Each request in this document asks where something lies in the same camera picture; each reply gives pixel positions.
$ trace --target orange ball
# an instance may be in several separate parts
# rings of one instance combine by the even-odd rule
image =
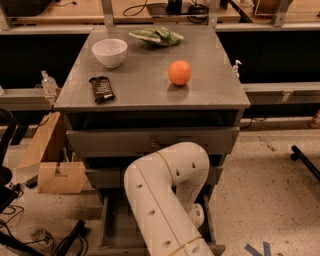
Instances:
[[[184,60],[177,60],[170,64],[168,68],[168,77],[174,85],[185,85],[191,77],[191,67]]]

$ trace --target white bowl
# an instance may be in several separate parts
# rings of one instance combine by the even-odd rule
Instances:
[[[128,45],[120,39],[104,39],[92,46],[92,52],[101,64],[108,68],[115,68],[125,60]]]

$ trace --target concrete floor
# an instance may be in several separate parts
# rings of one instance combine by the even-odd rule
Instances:
[[[300,160],[290,159],[291,146],[296,145],[320,167],[320,131],[310,129],[308,121],[254,120],[241,130],[210,200],[217,244],[227,248],[223,256],[320,255],[320,185]],[[249,123],[243,120],[241,126]],[[14,184],[37,173],[38,166],[16,169],[29,142],[25,138],[8,150],[4,165],[13,171]],[[24,195],[13,204],[25,209],[9,223],[12,234],[23,242],[31,241],[29,229],[37,226],[50,232],[57,245],[82,219],[89,229],[90,248],[98,244],[102,204],[93,190],[51,195],[24,188]],[[270,244],[271,254],[264,253],[263,242]],[[248,245],[260,254],[249,253]],[[50,255],[50,246],[30,246]],[[79,249],[76,241],[68,255],[77,255]],[[0,247],[0,255],[16,254]]]

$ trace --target white bottle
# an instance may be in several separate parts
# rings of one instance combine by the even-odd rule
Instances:
[[[41,71],[43,79],[41,80],[41,85],[47,95],[55,96],[57,95],[56,89],[58,85],[53,77],[49,76],[45,70]]]

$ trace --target cardboard box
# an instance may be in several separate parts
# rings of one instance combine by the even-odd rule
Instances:
[[[66,127],[60,112],[44,116],[17,167],[39,165],[39,193],[80,193],[87,183],[85,166],[81,161],[60,162],[67,143]]]

